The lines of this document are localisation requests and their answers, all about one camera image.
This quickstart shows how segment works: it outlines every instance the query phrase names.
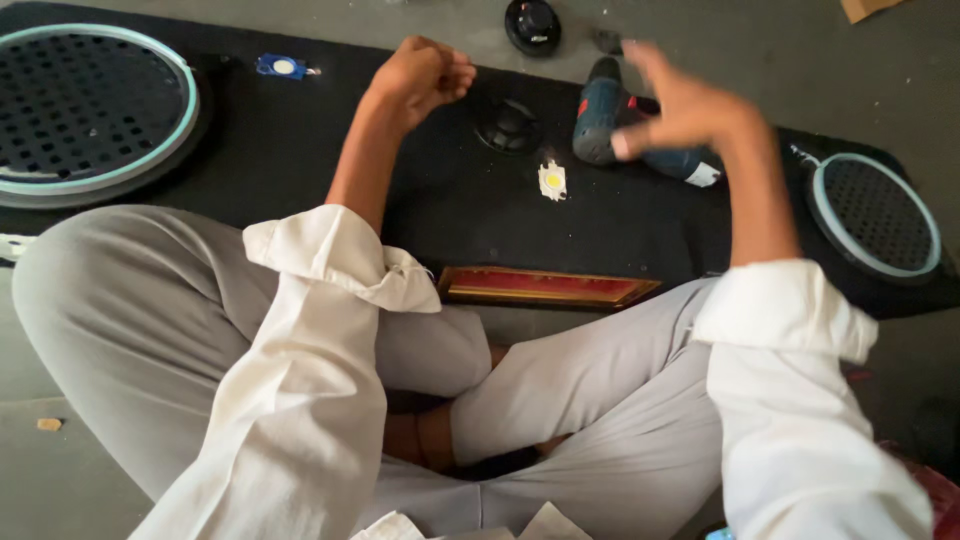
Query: white pants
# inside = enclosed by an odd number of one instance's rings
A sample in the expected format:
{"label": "white pants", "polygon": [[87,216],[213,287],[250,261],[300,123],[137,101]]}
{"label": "white pants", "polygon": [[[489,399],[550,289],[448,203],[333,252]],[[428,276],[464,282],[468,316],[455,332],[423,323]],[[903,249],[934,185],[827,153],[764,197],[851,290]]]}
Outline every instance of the white pants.
{"label": "white pants", "polygon": [[[388,388],[457,397],[454,453],[469,464],[575,433],[533,467],[483,482],[384,458],[363,528],[392,510],[429,534],[506,526],[546,501],[596,540],[669,538],[720,482],[708,347],[688,329],[710,281],[580,328],[516,344],[491,372],[479,317],[383,313]],[[239,231],[172,209],[76,216],[30,247],[13,295],[64,395],[154,500],[196,457],[217,383],[249,347],[276,274]]]}

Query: hand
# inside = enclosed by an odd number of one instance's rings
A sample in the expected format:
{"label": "hand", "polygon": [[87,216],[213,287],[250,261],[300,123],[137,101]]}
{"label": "hand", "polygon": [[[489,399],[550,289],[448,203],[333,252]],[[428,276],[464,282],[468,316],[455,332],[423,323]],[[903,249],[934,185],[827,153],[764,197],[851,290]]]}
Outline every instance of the hand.
{"label": "hand", "polygon": [[653,88],[660,116],[613,133],[611,146],[619,160],[656,147],[707,144],[722,152],[740,133],[766,129],[750,102],[683,73],[653,44],[625,40],[623,54]]}
{"label": "hand", "polygon": [[368,95],[392,104],[400,129],[409,132],[433,109],[467,95],[476,74],[466,54],[426,37],[410,36],[377,70]]}

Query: cardboard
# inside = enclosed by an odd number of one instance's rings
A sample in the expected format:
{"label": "cardboard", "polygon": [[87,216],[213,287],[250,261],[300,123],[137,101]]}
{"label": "cardboard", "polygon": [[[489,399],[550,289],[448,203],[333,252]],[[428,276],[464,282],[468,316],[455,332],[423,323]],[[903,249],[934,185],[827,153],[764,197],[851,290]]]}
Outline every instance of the cardboard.
{"label": "cardboard", "polygon": [[851,24],[859,22],[870,13],[896,6],[903,0],[841,0]]}

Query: grey floor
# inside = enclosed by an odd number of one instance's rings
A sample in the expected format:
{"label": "grey floor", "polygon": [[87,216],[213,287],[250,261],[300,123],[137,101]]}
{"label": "grey floor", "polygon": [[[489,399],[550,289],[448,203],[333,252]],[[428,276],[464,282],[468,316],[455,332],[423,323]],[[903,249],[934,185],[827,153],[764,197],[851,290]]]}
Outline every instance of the grey floor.
{"label": "grey floor", "polygon": [[[9,3],[0,0],[0,7]],[[477,63],[578,82],[597,58],[589,28],[653,39],[680,65],[755,100],[777,124],[893,152],[960,258],[956,0],[912,0],[855,26],[840,0],[557,0],[564,43],[548,61],[526,60],[509,45],[502,31],[507,0],[76,3],[388,48],[424,34]],[[641,91],[636,78],[627,82]],[[592,318],[491,308],[482,315],[504,341]],[[881,324],[869,364],[875,376],[855,388],[879,435],[909,449],[909,419],[920,400],[960,395],[958,351],[960,309]],[[41,417],[66,422],[58,432],[38,431]],[[698,523],[715,514],[716,503]],[[13,317],[10,271],[0,270],[0,536],[124,538],[149,508],[44,372]]]}

